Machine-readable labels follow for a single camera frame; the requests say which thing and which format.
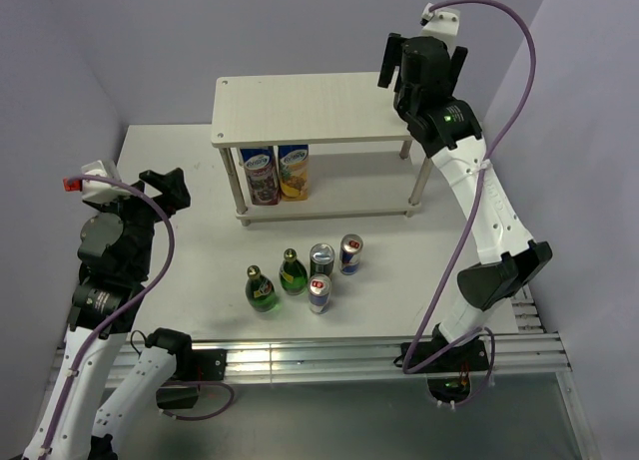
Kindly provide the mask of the green glass bottle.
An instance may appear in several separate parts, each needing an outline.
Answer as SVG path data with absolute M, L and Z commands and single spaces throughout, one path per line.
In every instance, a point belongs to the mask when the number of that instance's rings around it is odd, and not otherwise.
M 280 298 L 274 284 L 257 265 L 248 267 L 247 276 L 245 295 L 255 311 L 266 313 L 279 306 Z
M 279 276 L 283 290 L 290 295 L 301 294 L 307 288 L 307 270 L 298 259 L 298 254 L 293 248 L 285 250 Z

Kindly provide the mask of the black can silver top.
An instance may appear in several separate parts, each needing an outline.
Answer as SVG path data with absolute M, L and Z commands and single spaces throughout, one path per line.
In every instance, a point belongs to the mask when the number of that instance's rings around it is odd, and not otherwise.
M 331 277 L 335 254 L 327 243 L 317 243 L 310 250 L 310 276 L 323 274 Z

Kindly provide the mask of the blue silver can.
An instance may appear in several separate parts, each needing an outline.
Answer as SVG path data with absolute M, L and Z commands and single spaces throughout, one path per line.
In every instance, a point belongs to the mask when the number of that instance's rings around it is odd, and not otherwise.
M 362 238 L 355 233 L 346 234 L 340 242 L 339 269 L 343 274 L 355 274 L 360 267 Z
M 322 273 L 313 275 L 309 280 L 310 309 L 315 314 L 325 313 L 329 306 L 331 294 L 331 280 Z

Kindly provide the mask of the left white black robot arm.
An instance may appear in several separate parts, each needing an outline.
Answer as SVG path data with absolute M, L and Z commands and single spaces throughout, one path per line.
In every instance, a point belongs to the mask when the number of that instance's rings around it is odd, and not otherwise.
M 64 180 L 96 214 L 82 226 L 65 357 L 25 459 L 86 459 L 111 367 L 145 296 L 174 258 L 171 217 L 191 204 L 185 173 L 146 170 L 132 185 L 113 164 L 96 162 Z

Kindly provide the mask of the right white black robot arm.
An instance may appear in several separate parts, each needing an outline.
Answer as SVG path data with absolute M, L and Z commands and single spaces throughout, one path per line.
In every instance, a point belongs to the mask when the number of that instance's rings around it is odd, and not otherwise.
M 431 36 L 391 33 L 378 78 L 380 87 L 393 88 L 397 114 L 444 176 L 466 217 L 453 254 L 459 256 L 472 237 L 478 255 L 477 264 L 457 274 L 459 297 L 431 340 L 415 338 L 401 355 L 406 373 L 421 373 L 431 365 L 456 368 L 495 309 L 552 258 L 549 243 L 534 239 L 508 200 L 472 109 L 453 95 L 466 55 L 465 48 L 448 50 Z

